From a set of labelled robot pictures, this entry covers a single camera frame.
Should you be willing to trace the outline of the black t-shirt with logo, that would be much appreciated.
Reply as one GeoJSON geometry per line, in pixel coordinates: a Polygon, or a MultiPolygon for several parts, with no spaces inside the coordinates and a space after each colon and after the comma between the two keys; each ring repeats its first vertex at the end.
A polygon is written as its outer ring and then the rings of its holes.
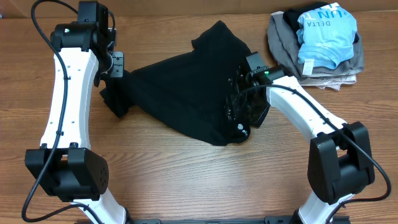
{"type": "Polygon", "coordinates": [[[248,46],[222,22],[192,40],[193,51],[107,80],[100,94],[122,118],[136,105],[168,127],[215,146],[241,143],[251,127],[228,121],[229,79],[250,54],[248,46]]]}

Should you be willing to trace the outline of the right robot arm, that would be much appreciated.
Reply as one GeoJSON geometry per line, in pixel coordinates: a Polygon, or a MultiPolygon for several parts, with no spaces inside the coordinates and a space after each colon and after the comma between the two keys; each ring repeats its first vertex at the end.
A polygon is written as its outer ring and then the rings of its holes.
{"type": "Polygon", "coordinates": [[[372,184],[375,170],[386,181],[387,190],[374,202],[386,199],[391,181],[372,158],[369,133],[359,121],[348,124],[311,97],[283,65],[268,67],[258,52],[248,55],[230,81],[226,99],[228,133],[234,138],[249,136],[251,126],[260,127],[269,108],[277,108],[302,133],[310,145],[307,177],[312,192],[289,216],[266,217],[265,223],[349,223],[336,213],[354,196],[372,184]]]}

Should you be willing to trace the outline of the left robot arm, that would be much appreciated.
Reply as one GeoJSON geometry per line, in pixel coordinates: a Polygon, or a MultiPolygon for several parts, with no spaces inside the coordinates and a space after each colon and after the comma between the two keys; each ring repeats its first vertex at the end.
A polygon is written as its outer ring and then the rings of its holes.
{"type": "Polygon", "coordinates": [[[123,75],[114,16],[97,1],[80,2],[75,13],[76,21],[58,24],[45,37],[54,53],[52,103],[40,147],[26,151],[25,165],[34,187],[66,209],[79,208],[91,223],[130,223],[108,188],[108,163],[91,150],[88,130],[92,88],[123,75]]]}

